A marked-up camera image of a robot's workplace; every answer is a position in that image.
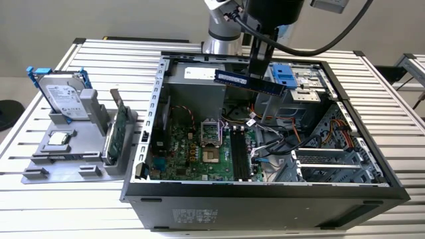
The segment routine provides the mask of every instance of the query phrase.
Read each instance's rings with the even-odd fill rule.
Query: aluminum table
[[[137,111],[133,152],[146,113],[161,51],[199,52],[199,44],[85,40],[72,44],[56,70],[89,73],[98,102],[116,108],[109,89],[118,88]],[[275,51],[275,58],[299,58]],[[50,123],[49,106],[38,93],[0,145],[1,238],[425,238],[425,124],[370,64],[351,51],[327,51],[327,61],[411,200],[347,231],[203,231],[153,233],[129,204],[118,201],[122,181],[32,184],[21,175]]]

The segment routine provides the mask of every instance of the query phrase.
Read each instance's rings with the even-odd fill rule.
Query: black cable
[[[278,165],[274,165],[274,164],[271,164],[270,162],[259,162],[259,163],[267,163],[267,164],[270,164],[274,168],[278,168]]]
[[[410,77],[410,79],[407,79],[406,82],[403,82],[402,85],[398,86],[398,88],[395,89],[395,91],[399,90],[399,88],[401,88],[402,86],[405,86],[405,84],[409,83],[410,80],[413,80],[413,77]]]
[[[414,106],[411,107],[413,110],[418,107],[419,103],[421,103],[421,100],[415,102]]]
[[[271,151],[269,152],[266,155],[263,155],[262,157],[270,156],[270,155],[286,155],[290,154],[290,151],[293,151],[294,149],[302,147],[303,145],[307,144],[309,141],[311,141],[313,139],[317,140],[317,147],[319,147],[321,145],[321,136],[314,134],[311,136],[309,136],[302,142],[299,142],[297,145],[294,145],[293,147],[290,147],[289,149],[283,150],[283,151]]]
[[[230,19],[233,19],[234,22],[237,22],[237,24],[245,29],[245,31],[253,35],[258,40],[263,41],[266,44],[269,44],[270,46],[273,46],[275,49],[286,52],[290,55],[294,56],[315,56],[321,53],[323,53],[325,51],[327,51],[341,40],[342,38],[346,36],[346,34],[351,31],[351,29],[354,28],[354,26],[357,25],[359,19],[362,18],[362,16],[365,15],[369,6],[371,4],[373,0],[367,0],[363,7],[361,8],[357,16],[354,17],[353,21],[350,22],[350,24],[347,25],[347,27],[343,29],[343,31],[341,32],[341,34],[333,39],[333,41],[329,42],[327,45],[325,45],[322,48],[313,50],[313,51],[298,51],[294,50],[281,44],[278,44],[275,41],[273,41],[271,39],[269,39],[266,36],[263,36],[261,33],[258,33],[250,26],[247,26],[245,24],[245,22],[242,21],[242,19],[239,18],[237,12],[233,12],[229,17]]]

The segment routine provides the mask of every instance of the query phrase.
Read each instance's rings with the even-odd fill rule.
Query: sticker label
[[[249,113],[249,117],[253,119],[257,116],[257,114],[254,112]]]
[[[175,223],[214,223],[218,209],[173,209]]]
[[[254,119],[250,119],[250,120],[246,122],[246,125],[247,125],[247,126],[251,126],[254,123],[255,123]]]
[[[64,116],[73,120],[88,118],[77,91],[73,87],[48,85],[46,90]]]
[[[247,80],[237,78],[237,77],[233,77],[233,76],[226,76],[223,74],[218,74],[217,77],[218,77],[218,79],[222,79],[222,80],[226,80],[226,81],[233,81],[233,82],[241,83],[243,85],[246,85],[246,83],[247,83]]]
[[[186,67],[185,78],[186,79],[213,80],[215,70],[217,70],[217,68]]]

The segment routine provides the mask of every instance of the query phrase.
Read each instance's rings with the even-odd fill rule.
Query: wire bundle
[[[254,112],[253,111],[253,104],[250,104],[250,112]],[[258,115],[255,112],[254,112],[254,114],[257,115],[257,117],[261,119],[262,118],[262,116],[261,115]],[[295,124],[294,124],[294,117],[290,117],[290,118],[283,118],[283,117],[275,117],[277,119],[281,119],[281,120],[291,120],[291,129],[293,129],[293,132],[294,132],[294,135],[297,136],[297,140],[298,140],[298,143],[301,142],[301,138],[299,138],[299,135],[298,135],[298,132],[297,132],[297,128],[295,128]]]
[[[190,118],[191,118],[191,129],[195,130],[195,128],[194,128],[194,118],[193,118],[191,111],[190,111],[185,106],[174,106],[174,107],[171,107],[171,110],[173,110],[174,108],[185,109],[185,110],[189,112],[189,115],[190,115]]]
[[[327,136],[326,136],[325,140],[323,140],[322,143],[321,143],[322,145],[323,145],[325,143],[327,143],[327,141],[329,141],[330,138],[331,138],[333,123],[337,124],[337,127],[339,127],[339,126],[346,126],[346,123],[345,123],[341,119],[331,119],[331,120],[330,120],[330,123],[329,123],[329,133],[327,133]],[[346,142],[347,147],[349,147],[349,148],[354,148],[354,142],[353,142],[353,140],[351,140],[351,138],[350,138],[350,136],[349,136],[346,130],[342,130],[342,131],[341,131],[341,134],[342,134],[342,136],[343,136],[343,138],[345,138],[345,142]]]

